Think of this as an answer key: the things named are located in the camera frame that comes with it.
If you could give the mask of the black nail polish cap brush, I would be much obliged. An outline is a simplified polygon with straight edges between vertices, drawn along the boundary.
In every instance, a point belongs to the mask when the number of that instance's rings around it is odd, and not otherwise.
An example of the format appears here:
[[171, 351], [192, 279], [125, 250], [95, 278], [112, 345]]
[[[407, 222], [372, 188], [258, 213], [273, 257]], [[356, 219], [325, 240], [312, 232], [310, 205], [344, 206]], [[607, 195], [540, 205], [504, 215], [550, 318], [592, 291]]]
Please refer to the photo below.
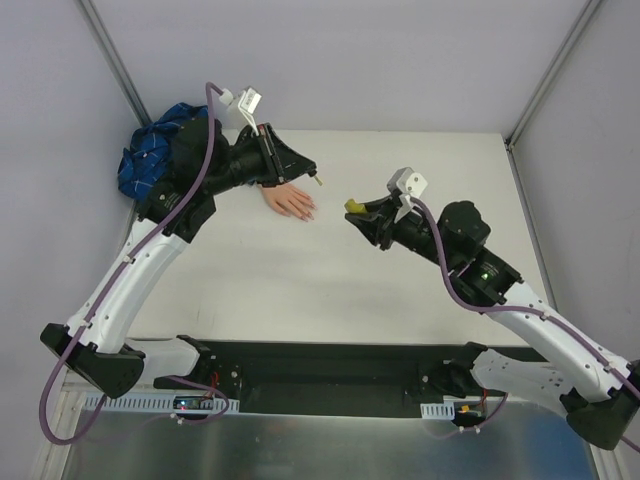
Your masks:
[[312, 172], [309, 174], [309, 177], [310, 177], [311, 179], [313, 179], [313, 180], [316, 182], [316, 184], [317, 184], [317, 185], [319, 185], [319, 186], [322, 186], [322, 185], [323, 185], [323, 182], [322, 182], [322, 180], [319, 178], [319, 176], [317, 175], [317, 172], [316, 172], [316, 171], [312, 171]]

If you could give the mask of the yellow nail polish bottle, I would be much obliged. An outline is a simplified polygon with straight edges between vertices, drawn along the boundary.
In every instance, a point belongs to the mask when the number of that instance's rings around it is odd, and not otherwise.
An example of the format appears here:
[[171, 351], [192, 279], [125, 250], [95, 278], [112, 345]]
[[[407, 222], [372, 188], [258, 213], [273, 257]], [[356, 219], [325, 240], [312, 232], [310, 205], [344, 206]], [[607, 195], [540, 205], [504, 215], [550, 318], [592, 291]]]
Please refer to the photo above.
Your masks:
[[349, 199], [345, 202], [344, 204], [344, 208], [345, 211], [348, 214], [366, 214], [367, 213], [367, 207], [365, 204], [363, 203], [359, 203], [357, 201], [355, 201], [354, 199]]

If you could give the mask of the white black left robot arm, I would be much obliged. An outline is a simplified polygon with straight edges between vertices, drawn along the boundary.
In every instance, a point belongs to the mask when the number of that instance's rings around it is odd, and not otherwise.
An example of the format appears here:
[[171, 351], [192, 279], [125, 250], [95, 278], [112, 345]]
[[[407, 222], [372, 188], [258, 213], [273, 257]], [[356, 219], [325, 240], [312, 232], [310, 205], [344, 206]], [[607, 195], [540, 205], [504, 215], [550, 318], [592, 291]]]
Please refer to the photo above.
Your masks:
[[179, 127], [169, 147], [166, 173], [139, 207], [124, 247], [87, 305], [64, 324], [46, 325], [40, 336], [71, 371], [111, 399], [138, 383], [162, 387], [178, 377], [199, 389], [209, 382], [208, 347], [187, 335], [133, 340], [133, 320], [168, 266], [215, 214], [216, 196], [317, 173], [316, 163], [286, 145], [268, 123], [246, 126], [229, 142], [219, 121], [196, 118]]

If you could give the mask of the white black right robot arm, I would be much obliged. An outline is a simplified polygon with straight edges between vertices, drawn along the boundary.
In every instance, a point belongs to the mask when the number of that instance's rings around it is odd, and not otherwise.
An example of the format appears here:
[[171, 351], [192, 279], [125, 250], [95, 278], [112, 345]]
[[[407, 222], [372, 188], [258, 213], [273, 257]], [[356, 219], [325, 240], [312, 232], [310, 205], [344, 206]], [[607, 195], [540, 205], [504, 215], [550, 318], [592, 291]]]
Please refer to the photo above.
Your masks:
[[491, 229], [474, 203], [448, 204], [438, 219], [426, 205], [393, 196], [345, 204], [345, 218], [375, 247], [399, 244], [437, 265], [461, 308], [489, 317], [543, 357], [525, 362], [469, 342], [427, 374], [444, 395], [496, 390], [562, 417], [586, 442], [613, 450], [639, 410], [639, 364], [580, 332], [550, 307], [522, 275], [485, 246]]

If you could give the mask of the mannequin hand with nails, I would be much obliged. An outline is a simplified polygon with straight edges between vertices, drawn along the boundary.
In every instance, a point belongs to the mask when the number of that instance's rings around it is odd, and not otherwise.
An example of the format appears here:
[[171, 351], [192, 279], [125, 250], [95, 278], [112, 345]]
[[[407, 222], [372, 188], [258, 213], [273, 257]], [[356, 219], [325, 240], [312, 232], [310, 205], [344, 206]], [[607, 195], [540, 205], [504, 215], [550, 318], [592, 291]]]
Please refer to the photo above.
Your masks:
[[295, 217], [302, 221], [314, 219], [316, 205], [311, 196], [292, 184], [275, 187], [261, 187], [260, 192], [266, 204], [276, 213]]

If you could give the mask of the blue striped cloth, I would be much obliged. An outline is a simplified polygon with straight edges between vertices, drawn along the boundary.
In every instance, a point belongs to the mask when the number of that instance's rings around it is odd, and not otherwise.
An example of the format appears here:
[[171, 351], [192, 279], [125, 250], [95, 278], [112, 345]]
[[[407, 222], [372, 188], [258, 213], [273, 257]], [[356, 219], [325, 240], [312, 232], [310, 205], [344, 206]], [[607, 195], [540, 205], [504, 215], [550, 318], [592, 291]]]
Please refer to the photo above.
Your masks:
[[117, 171], [119, 191], [141, 203], [166, 173], [171, 158], [171, 142], [188, 121], [207, 119], [206, 105], [192, 106], [180, 102], [158, 120], [137, 129], [130, 145], [124, 148]]

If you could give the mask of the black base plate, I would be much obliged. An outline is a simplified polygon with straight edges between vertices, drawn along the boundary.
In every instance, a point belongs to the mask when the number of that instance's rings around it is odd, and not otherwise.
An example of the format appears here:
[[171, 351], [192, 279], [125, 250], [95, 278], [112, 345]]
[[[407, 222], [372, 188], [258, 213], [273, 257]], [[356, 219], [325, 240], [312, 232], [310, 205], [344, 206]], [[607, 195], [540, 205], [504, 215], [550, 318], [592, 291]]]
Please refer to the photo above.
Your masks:
[[157, 389], [212, 386], [242, 413], [418, 418], [447, 396], [481, 393], [470, 370], [487, 346], [203, 341], [194, 372]]

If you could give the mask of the left aluminium frame post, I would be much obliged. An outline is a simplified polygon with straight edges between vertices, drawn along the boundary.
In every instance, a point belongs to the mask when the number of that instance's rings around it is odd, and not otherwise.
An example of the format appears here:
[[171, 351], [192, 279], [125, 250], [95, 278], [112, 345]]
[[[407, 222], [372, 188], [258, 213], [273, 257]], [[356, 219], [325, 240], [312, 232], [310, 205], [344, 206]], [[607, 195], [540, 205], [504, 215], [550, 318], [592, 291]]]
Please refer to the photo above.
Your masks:
[[141, 126], [151, 123], [151, 117], [136, 85], [117, 49], [117, 46], [92, 0], [76, 0], [75, 5], [83, 17], [90, 34], [101, 51], [117, 85]]

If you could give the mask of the aluminium frame post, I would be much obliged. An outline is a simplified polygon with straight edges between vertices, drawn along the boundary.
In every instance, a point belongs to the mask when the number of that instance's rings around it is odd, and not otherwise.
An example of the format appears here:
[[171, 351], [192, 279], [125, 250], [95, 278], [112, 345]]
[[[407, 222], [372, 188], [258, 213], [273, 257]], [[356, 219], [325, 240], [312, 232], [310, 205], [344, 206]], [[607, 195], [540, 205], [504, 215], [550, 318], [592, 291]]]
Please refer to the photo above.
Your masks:
[[548, 66], [537, 82], [514, 126], [504, 137], [504, 145], [507, 152], [511, 153], [513, 151], [537, 110], [551, 92], [554, 82], [562, 73], [579, 42], [586, 35], [595, 17], [606, 4], [607, 1], [605, 0], [588, 0], [584, 2], [577, 17], [572, 22], [569, 30], [564, 35]]
[[151, 123], [151, 117], [136, 85], [117, 49], [117, 46], [92, 0], [76, 0], [75, 5], [83, 17], [90, 34], [101, 51], [117, 85], [141, 126]]

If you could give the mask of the right aluminium frame post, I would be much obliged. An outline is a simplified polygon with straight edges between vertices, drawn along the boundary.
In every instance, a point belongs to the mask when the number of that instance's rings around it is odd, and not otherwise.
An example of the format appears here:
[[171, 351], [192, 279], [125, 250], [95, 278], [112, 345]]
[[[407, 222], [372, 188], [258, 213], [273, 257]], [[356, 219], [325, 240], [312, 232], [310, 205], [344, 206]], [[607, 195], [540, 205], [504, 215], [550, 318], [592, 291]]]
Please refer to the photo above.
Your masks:
[[537, 82], [514, 126], [504, 137], [504, 145], [507, 152], [511, 153], [513, 151], [537, 110], [551, 92], [554, 82], [562, 73], [579, 42], [586, 35], [595, 17], [606, 4], [607, 1], [605, 0], [588, 0], [584, 2], [577, 17], [572, 22], [569, 30], [564, 35], [548, 66]]

